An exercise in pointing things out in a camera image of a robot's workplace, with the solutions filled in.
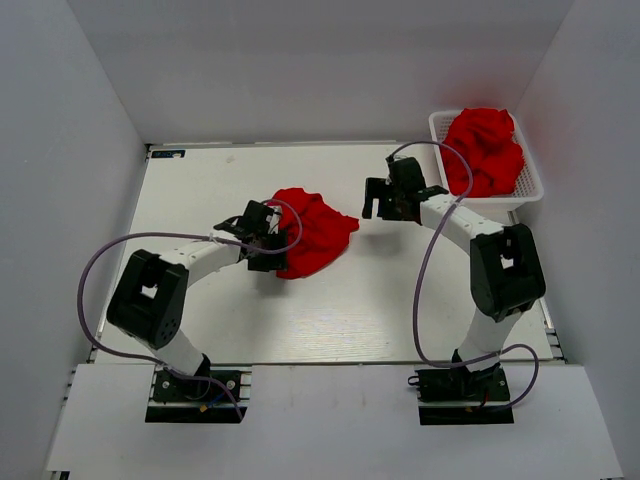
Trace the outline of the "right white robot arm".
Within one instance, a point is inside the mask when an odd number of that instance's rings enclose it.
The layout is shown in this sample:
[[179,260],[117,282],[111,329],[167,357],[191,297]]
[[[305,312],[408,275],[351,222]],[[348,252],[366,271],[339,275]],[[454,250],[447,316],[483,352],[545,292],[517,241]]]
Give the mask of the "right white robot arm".
[[[488,385],[486,370],[516,349],[533,348],[507,339],[522,315],[544,296],[546,283],[531,230],[521,224],[504,225],[462,204],[462,199],[439,185],[428,186],[413,157],[387,160],[386,178],[365,180],[362,217],[410,221],[434,231],[419,268],[412,304],[414,346],[430,367],[454,369],[453,390],[472,399]],[[373,205],[378,212],[373,212]],[[419,306],[422,282],[439,237],[468,255],[470,293],[475,312],[463,342],[452,360],[431,360],[420,346]]]

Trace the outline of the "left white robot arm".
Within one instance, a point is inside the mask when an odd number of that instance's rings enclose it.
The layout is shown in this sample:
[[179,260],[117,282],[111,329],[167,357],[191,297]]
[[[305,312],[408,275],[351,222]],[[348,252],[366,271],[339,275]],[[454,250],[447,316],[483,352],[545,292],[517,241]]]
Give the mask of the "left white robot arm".
[[241,215],[212,227],[206,236],[187,235],[187,244],[164,253],[144,249],[129,257],[106,310],[106,320],[150,352],[150,361],[177,377],[188,398],[199,399],[211,387],[210,360],[198,350],[181,323],[187,291],[220,270],[242,262],[249,270],[286,267],[286,253],[301,240],[288,239],[279,225],[284,213],[301,219],[291,205],[276,199],[249,201]]

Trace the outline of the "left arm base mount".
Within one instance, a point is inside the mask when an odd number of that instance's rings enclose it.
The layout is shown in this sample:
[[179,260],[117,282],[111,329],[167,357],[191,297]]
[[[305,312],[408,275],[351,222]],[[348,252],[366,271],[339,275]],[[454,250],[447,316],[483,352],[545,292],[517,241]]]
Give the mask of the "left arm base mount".
[[[249,368],[223,367],[210,375],[230,391],[244,415],[250,401]],[[157,369],[152,377],[145,422],[150,424],[240,424],[241,418],[224,389],[217,384],[181,380]]]

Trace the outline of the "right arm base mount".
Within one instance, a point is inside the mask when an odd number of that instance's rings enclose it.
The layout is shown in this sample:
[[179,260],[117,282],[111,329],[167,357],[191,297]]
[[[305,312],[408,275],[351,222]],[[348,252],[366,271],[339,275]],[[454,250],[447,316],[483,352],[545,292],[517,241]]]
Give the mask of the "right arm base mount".
[[505,372],[422,369],[408,377],[416,390],[421,426],[508,425],[514,423]]

